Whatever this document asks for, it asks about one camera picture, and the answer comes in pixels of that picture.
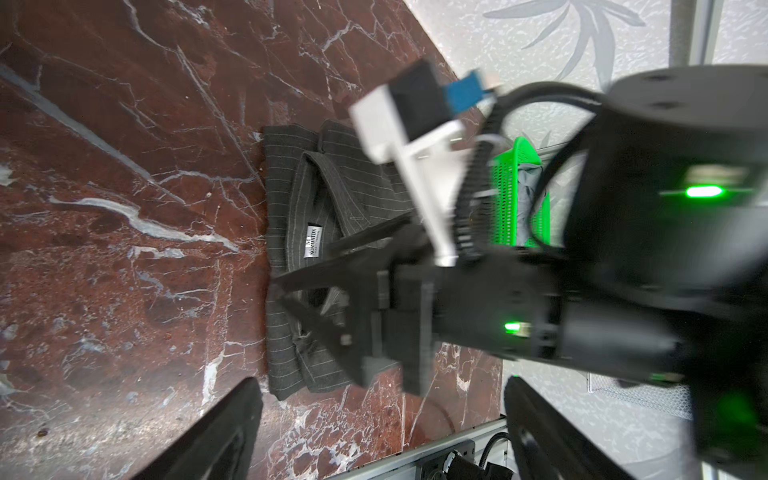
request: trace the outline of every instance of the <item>marble surface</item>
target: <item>marble surface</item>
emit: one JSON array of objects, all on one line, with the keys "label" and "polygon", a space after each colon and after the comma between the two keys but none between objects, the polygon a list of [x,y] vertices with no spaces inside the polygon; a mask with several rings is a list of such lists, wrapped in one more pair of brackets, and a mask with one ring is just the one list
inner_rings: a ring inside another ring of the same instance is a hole
[{"label": "marble surface", "polygon": [[[266,391],[260,129],[317,129],[427,55],[397,0],[0,5],[0,477],[127,478]],[[426,398],[264,394],[251,478],[323,478],[498,417],[443,346]]]}]

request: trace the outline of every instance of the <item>black hose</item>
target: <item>black hose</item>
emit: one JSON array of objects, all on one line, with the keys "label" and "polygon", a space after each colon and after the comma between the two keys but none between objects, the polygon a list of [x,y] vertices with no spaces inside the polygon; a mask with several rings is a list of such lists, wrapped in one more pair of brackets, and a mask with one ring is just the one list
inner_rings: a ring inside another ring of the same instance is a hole
[{"label": "black hose", "polygon": [[[497,100],[479,134],[499,134],[506,116],[514,109],[527,104],[553,101],[597,113],[600,109],[601,99],[600,94],[574,85],[553,81],[527,84]],[[483,247],[480,242],[487,240],[488,232],[485,224],[483,222],[471,222],[471,215],[475,194],[489,189],[488,161],[491,159],[493,148],[492,142],[477,142],[472,154],[472,161],[456,197],[453,237],[457,253],[463,260],[479,258],[483,254]]]},{"label": "black hose", "polygon": [[478,463],[478,467],[485,468],[485,462],[488,461],[488,455],[491,454],[491,449],[493,448],[493,445],[497,444],[499,440],[507,439],[509,442],[512,441],[512,437],[509,436],[507,432],[499,432],[495,433],[490,440],[488,440],[488,443],[485,444],[485,448],[482,449],[482,456],[480,457],[480,463]]},{"label": "black hose", "polygon": [[544,196],[544,194],[547,191],[547,186],[549,185],[549,182],[552,181],[554,176],[557,172],[565,165],[565,162],[567,162],[573,155],[581,150],[584,147],[584,139],[587,137],[587,135],[590,133],[590,131],[594,128],[594,119],[589,121],[585,126],[583,126],[576,135],[573,136],[572,139],[568,141],[568,143],[563,146],[552,158],[552,160],[549,161],[547,164],[547,167],[544,169],[544,171],[541,172],[541,176],[538,178],[538,182],[536,183],[536,188],[533,190],[533,198],[531,199],[531,206],[528,208],[528,215],[526,217],[526,224],[528,225],[528,232],[531,235],[531,238],[534,242],[536,242],[537,245],[541,248],[541,251],[546,253],[547,255],[554,257],[554,258],[561,258],[563,257],[561,253],[561,249],[557,247],[553,247],[552,245],[546,244],[542,239],[540,239],[533,228],[533,215],[534,211],[536,210],[536,207],[538,206],[539,201]]}]

